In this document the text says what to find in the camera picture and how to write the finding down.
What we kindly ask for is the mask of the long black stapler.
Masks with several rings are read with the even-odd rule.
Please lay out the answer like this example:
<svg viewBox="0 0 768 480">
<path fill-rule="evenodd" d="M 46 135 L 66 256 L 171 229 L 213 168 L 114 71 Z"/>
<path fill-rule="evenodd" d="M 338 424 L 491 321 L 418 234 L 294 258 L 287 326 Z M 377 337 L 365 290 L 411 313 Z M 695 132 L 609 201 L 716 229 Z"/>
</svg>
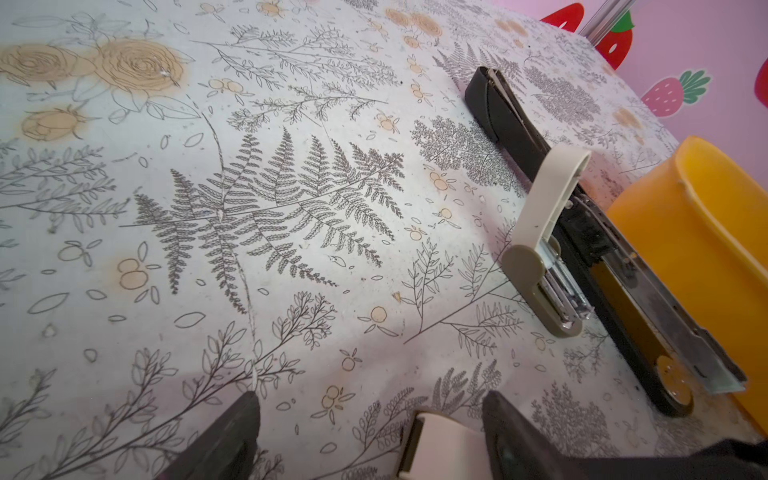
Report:
<svg viewBox="0 0 768 480">
<path fill-rule="evenodd" d="M 507 152 L 531 186 L 546 154 L 567 145 L 547 143 L 497 69 L 479 67 L 465 101 L 486 135 Z M 600 320 L 661 413 L 685 417 L 692 412 L 688 377 L 712 394 L 745 389 L 742 369 L 686 312 L 579 182 L 553 236 L 593 309 L 589 317 Z"/>
</svg>

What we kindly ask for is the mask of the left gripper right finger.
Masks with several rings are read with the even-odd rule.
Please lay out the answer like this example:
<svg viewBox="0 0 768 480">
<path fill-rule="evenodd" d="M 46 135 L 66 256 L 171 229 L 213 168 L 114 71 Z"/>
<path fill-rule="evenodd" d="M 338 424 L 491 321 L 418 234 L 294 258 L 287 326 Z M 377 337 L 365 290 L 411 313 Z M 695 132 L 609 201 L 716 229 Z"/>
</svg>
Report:
<svg viewBox="0 0 768 480">
<path fill-rule="evenodd" d="M 483 400 L 494 479 L 765 479 L 767 443 L 726 439 L 682 457 L 569 457 L 499 392 Z"/>
</svg>

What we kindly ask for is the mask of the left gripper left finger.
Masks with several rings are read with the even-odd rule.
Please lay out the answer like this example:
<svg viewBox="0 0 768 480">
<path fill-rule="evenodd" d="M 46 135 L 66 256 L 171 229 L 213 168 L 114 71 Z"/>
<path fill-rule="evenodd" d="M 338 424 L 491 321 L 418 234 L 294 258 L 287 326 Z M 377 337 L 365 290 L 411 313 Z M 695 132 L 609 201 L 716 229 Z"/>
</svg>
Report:
<svg viewBox="0 0 768 480">
<path fill-rule="evenodd" d="M 157 478 L 249 479 L 255 465 L 260 425 L 256 394 L 243 393 Z"/>
</svg>

